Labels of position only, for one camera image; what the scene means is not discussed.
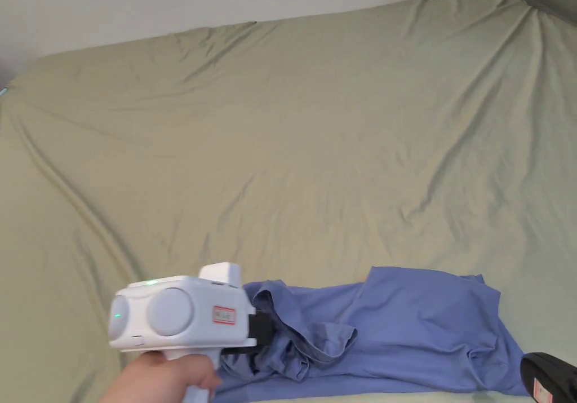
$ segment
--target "white label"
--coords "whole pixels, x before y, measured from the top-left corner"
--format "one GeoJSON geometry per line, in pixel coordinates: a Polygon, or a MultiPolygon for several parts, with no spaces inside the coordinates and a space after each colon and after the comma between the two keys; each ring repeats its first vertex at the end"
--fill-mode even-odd
{"type": "Polygon", "coordinates": [[[537,403],[553,403],[553,395],[536,378],[533,384],[533,398],[537,403]]]}
{"type": "Polygon", "coordinates": [[[212,309],[212,321],[220,325],[234,325],[237,323],[237,312],[233,308],[215,305],[212,309]]]}

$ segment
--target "bed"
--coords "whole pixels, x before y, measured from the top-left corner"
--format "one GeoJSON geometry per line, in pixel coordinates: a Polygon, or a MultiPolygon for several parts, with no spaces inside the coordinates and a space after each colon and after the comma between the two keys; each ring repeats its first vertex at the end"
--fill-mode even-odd
{"type": "Polygon", "coordinates": [[[107,345],[115,291],[223,260],[310,287],[483,274],[524,351],[577,364],[576,63],[577,28],[523,0],[38,60],[0,96],[0,400],[97,401],[128,360],[107,345]]]}

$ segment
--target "human hand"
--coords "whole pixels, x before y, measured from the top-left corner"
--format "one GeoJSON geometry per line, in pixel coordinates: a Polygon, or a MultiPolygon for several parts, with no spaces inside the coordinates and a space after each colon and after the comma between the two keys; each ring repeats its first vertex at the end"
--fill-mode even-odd
{"type": "Polygon", "coordinates": [[[167,361],[160,352],[146,352],[126,366],[101,403],[182,403],[189,386],[213,392],[220,382],[207,356],[167,361]]]}

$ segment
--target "blue shirt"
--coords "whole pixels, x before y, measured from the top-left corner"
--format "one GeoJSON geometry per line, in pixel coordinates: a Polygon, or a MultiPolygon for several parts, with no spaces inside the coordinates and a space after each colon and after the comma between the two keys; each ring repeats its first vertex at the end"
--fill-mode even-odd
{"type": "Polygon", "coordinates": [[[216,403],[494,390],[526,396],[523,352],[482,276],[373,267],[363,283],[309,289],[245,285],[271,314],[272,345],[222,359],[216,403]]]}

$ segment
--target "circular sensor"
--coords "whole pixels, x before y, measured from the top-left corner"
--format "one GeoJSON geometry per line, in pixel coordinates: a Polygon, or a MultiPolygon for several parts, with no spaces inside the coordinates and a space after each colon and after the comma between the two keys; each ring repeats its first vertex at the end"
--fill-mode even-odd
{"type": "Polygon", "coordinates": [[[194,307],[188,294],[171,287],[152,298],[147,310],[148,324],[159,335],[170,336],[183,332],[192,322],[194,307]]]}
{"type": "Polygon", "coordinates": [[[116,340],[121,336],[126,324],[128,324],[128,301],[123,296],[117,296],[110,308],[109,338],[116,340]]]}

